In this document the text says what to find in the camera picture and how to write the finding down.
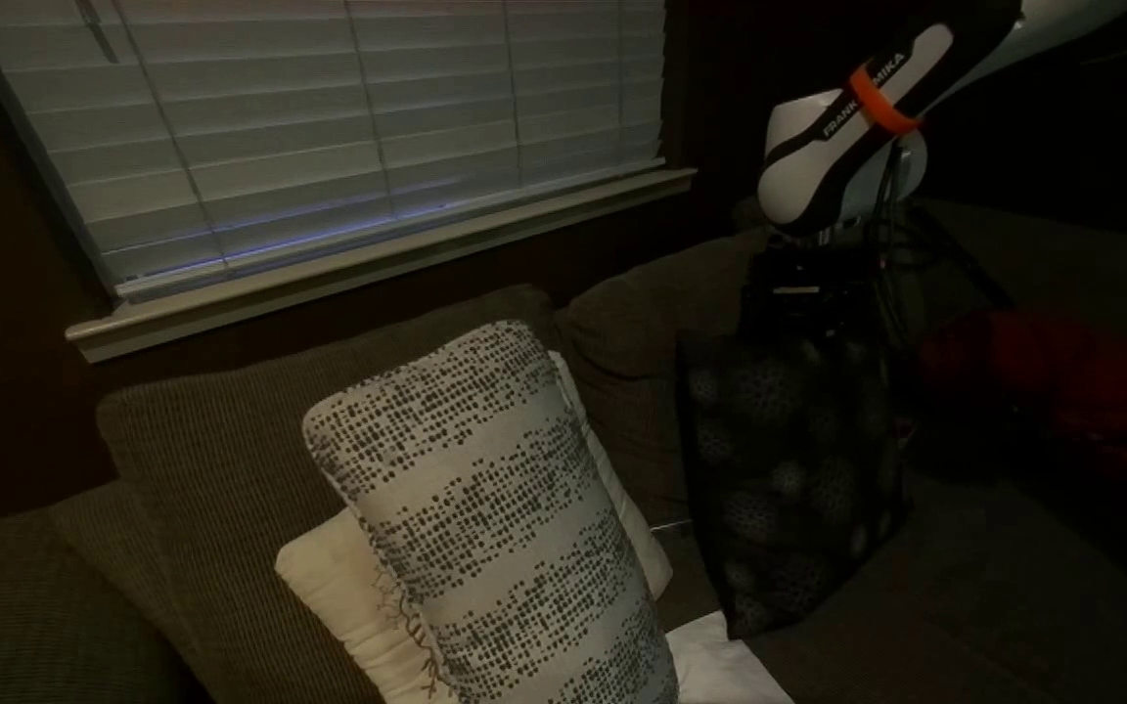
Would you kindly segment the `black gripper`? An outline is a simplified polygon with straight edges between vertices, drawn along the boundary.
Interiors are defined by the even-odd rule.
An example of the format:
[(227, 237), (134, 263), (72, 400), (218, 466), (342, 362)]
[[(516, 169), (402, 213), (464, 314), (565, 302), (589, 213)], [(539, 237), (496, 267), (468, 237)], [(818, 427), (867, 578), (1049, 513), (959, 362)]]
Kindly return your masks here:
[(908, 341), (901, 280), (932, 251), (893, 213), (846, 217), (818, 234), (784, 234), (749, 263), (739, 332), (752, 341), (858, 332), (882, 345)]

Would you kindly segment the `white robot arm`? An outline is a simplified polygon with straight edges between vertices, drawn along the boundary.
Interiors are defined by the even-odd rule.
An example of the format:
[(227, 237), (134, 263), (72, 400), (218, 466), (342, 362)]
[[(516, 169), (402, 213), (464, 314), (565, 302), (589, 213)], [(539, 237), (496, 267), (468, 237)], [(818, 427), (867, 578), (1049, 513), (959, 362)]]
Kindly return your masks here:
[(904, 332), (918, 234), (908, 194), (928, 175), (925, 117), (1017, 63), (1090, 39), (1127, 0), (928, 0), (822, 89), (766, 113), (754, 202), (784, 234), (739, 297), (749, 337), (850, 324)]

